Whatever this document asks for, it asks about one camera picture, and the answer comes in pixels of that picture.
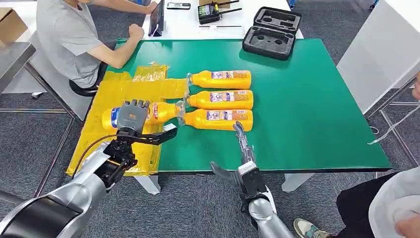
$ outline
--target floor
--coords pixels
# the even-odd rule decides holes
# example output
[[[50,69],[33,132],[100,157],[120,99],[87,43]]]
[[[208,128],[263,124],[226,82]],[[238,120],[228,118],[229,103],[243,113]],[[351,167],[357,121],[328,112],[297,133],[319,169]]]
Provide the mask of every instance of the floor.
[[[294,11],[304,16],[301,25],[304,36],[323,39],[337,63],[368,17],[370,4],[370,0],[298,0]],[[91,12],[103,41],[124,37],[124,29],[130,23],[143,21],[141,15],[117,13],[101,7],[91,7]],[[408,92],[400,100],[412,101],[413,98]],[[2,107],[58,108],[58,105],[47,94],[37,100],[28,94],[3,94],[0,95]],[[386,112],[396,122],[410,109],[389,107]],[[420,158],[419,119],[420,111],[397,127],[416,158]],[[0,189],[30,198],[70,118],[65,115],[0,114],[0,120]],[[380,115],[369,123],[381,134],[388,128]],[[81,126],[73,126],[45,192],[69,181],[63,171],[73,154]],[[414,166],[392,134],[381,145],[393,171]],[[316,174],[291,193],[281,191],[283,175],[265,175],[265,179],[273,193],[278,215],[290,229],[293,219],[301,217],[323,230],[337,233],[343,228],[335,206],[340,191],[383,174]],[[153,196],[133,178],[123,178],[94,212],[83,237],[257,237],[249,219],[240,213],[237,191],[218,177],[160,176],[159,183],[162,193]],[[12,208],[11,204],[0,202],[0,218]]]

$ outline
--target plastic bottle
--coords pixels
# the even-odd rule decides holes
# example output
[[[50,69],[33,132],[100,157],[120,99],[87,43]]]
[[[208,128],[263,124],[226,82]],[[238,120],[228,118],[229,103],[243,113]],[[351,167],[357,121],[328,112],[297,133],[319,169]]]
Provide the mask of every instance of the plastic bottle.
[[[183,117],[186,125],[197,129],[234,130],[233,124],[238,120],[245,131],[250,131],[254,118],[251,110],[205,110],[197,109]]]
[[[215,71],[204,70],[200,73],[187,74],[188,86],[198,85],[202,88],[249,89],[251,72],[248,70]]]
[[[201,109],[252,109],[254,95],[251,90],[202,91],[189,96],[186,101]]]
[[[102,115],[102,126],[106,130],[117,128],[117,119],[121,108],[112,108],[105,110]],[[174,117],[184,115],[184,102],[179,101],[176,104],[165,102],[151,103],[145,124],[165,123]]]

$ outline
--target hand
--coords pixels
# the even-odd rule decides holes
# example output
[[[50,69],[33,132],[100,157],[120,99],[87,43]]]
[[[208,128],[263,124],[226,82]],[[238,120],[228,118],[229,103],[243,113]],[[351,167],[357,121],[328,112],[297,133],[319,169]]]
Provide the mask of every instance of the hand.
[[[146,8],[147,8],[147,14],[151,14],[153,10],[158,6],[158,4],[155,1],[152,1]]]
[[[144,30],[137,24],[131,24],[131,26],[128,27],[128,34],[130,35],[130,38],[140,41],[144,36]]]
[[[413,96],[417,100],[420,100],[420,72],[417,73],[417,81],[414,84]]]
[[[420,215],[397,222],[395,230],[406,238],[420,238]]]

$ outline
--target sneaker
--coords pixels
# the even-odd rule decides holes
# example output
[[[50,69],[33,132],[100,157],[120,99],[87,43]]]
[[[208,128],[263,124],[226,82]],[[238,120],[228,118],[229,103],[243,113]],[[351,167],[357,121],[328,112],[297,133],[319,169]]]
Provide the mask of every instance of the sneaker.
[[[314,224],[297,218],[293,222],[293,227],[295,228],[296,233],[301,238],[331,238],[331,234],[325,231],[321,231]]]

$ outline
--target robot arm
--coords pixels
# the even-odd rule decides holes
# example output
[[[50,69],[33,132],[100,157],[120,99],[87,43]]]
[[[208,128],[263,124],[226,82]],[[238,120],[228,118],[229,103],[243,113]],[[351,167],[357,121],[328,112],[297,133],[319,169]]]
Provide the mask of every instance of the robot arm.
[[[131,145],[135,142],[159,145],[176,136],[177,128],[173,125],[164,127],[164,132],[141,134],[148,106],[148,101],[125,102],[118,116],[117,138],[99,145],[71,182],[14,208],[0,223],[0,237],[81,236],[96,206],[124,172],[137,164]]]
[[[242,165],[237,171],[228,172],[211,162],[211,169],[219,177],[241,188],[241,211],[252,218],[251,224],[258,230],[260,238],[294,238],[277,216],[273,196],[256,165],[254,150],[248,145],[242,125],[237,121],[233,127],[242,152]]]

